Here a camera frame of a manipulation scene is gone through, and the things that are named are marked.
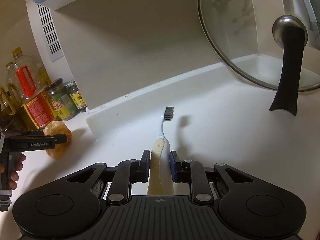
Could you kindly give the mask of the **person left hand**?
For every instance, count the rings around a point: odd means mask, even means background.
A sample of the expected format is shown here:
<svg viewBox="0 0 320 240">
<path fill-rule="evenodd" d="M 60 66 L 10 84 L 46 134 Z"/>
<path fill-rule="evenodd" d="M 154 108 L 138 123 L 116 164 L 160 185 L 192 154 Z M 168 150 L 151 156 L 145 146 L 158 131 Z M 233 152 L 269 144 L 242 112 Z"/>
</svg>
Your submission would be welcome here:
<svg viewBox="0 0 320 240">
<path fill-rule="evenodd" d="M 15 190 L 19 180 L 18 171 L 23 168 L 23 153 L 1 153 L 1 190 Z"/>
</svg>

